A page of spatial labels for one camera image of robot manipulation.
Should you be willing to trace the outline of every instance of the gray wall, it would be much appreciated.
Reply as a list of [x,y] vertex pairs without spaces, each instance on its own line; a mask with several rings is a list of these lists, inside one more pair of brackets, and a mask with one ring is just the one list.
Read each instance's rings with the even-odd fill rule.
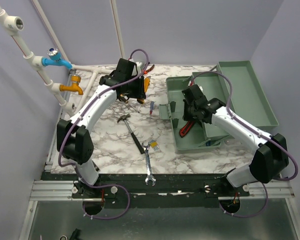
[[121,54],[110,0],[40,0],[39,3],[72,63],[118,62]]
[[125,54],[156,64],[249,60],[283,0],[117,0]]
[[[21,33],[36,55],[52,42],[28,0],[0,0],[8,14],[24,21]],[[46,68],[55,82],[67,71]],[[43,170],[59,106],[38,74],[23,59],[13,39],[0,26],[0,240],[19,237],[34,179]]]
[[[285,0],[252,56],[252,64],[279,120],[277,128],[299,165],[292,181],[300,213],[300,0]],[[289,173],[293,172],[292,164]]]

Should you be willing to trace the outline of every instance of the marble table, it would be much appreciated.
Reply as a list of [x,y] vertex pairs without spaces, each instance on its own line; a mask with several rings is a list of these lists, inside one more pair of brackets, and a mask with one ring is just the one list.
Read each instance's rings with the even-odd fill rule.
[[[116,101],[101,116],[93,128],[91,138],[94,144],[92,159],[100,168],[101,174],[146,174],[146,161],[143,154],[138,151],[124,122],[117,123],[123,114],[131,114],[130,127],[142,142],[156,140],[159,151],[150,148],[149,155],[154,174],[208,174],[226,173],[229,170],[241,167],[252,159],[247,149],[235,141],[228,140],[219,148],[203,153],[175,153],[172,126],[170,121],[159,117],[159,104],[168,103],[166,92],[166,78],[175,76],[190,76],[192,72],[202,72],[213,66],[170,66],[156,65],[150,72],[151,83],[146,93],[145,104],[140,105],[131,99],[129,103],[140,111],[137,113],[129,105]],[[91,72],[77,71],[81,76],[80,86],[83,91],[91,77]],[[97,76],[91,88],[89,97],[96,90],[101,75]],[[69,101],[78,105],[81,96],[71,93]],[[152,117],[149,116],[150,102],[155,102]],[[58,152],[53,146],[51,160],[53,161],[51,173],[73,174],[72,166],[60,167],[58,165]]]

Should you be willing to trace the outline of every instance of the combination wrench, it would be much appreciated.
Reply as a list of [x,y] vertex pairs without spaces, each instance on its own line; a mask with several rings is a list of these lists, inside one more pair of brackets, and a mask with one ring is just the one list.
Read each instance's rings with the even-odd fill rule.
[[152,186],[156,184],[156,179],[152,175],[152,170],[151,170],[151,164],[150,164],[150,157],[149,157],[149,148],[150,148],[150,143],[148,143],[147,146],[142,144],[142,147],[144,149],[144,155],[145,155],[145,164],[146,164],[146,173],[147,176],[145,178],[145,184],[148,185],[149,180],[152,181]]

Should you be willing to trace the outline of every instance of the toolbox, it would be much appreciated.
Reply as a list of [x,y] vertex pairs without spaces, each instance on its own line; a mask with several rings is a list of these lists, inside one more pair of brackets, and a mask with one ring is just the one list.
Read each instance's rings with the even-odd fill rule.
[[[217,71],[228,77],[232,83],[230,107],[236,114],[267,132],[279,125],[250,61],[222,61],[218,63]],[[171,121],[176,152],[179,154],[208,152],[220,147],[225,139],[231,137],[223,129],[206,123],[202,127],[195,124],[185,137],[179,136],[179,130],[187,123],[183,120],[182,90],[198,74],[199,72],[193,72],[192,76],[168,77],[168,103],[159,106],[160,118]],[[195,84],[202,86],[208,100],[218,98],[224,103],[227,102],[230,89],[221,76],[203,74],[195,79]]]

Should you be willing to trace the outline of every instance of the blue faucet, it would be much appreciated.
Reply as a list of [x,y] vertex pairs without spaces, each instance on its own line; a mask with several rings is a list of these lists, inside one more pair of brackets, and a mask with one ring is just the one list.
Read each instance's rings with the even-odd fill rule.
[[57,48],[53,48],[53,47],[50,48],[48,50],[48,56],[50,57],[50,59],[43,57],[41,60],[42,65],[44,67],[53,65],[53,66],[65,66],[69,70],[72,69],[71,63],[62,59],[61,53],[59,52],[59,50]]

